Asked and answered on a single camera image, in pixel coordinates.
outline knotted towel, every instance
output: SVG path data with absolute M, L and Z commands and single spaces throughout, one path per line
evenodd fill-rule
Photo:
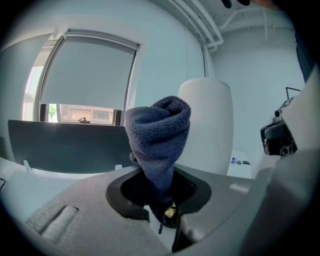
M 190 114 L 189 105 L 175 96 L 165 97 L 150 107 L 129 109 L 124 114 L 133 151 L 130 158 L 142 167 L 151 192 L 163 203 L 172 203 L 174 163 L 186 144 Z

